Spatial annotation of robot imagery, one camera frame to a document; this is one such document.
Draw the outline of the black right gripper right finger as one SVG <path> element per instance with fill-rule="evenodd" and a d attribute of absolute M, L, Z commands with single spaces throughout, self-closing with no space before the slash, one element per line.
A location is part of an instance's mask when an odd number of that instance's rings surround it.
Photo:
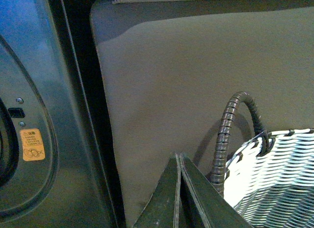
<path fill-rule="evenodd" d="M 180 155 L 181 203 L 187 228 L 251 228 L 194 163 Z"/>

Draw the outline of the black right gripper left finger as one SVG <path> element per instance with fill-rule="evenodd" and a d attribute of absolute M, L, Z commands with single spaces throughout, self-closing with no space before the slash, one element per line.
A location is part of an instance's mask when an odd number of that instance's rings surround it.
<path fill-rule="evenodd" d="M 134 228 L 178 228 L 181 204 L 181 167 L 176 153 L 162 172 L 159 181 Z"/>

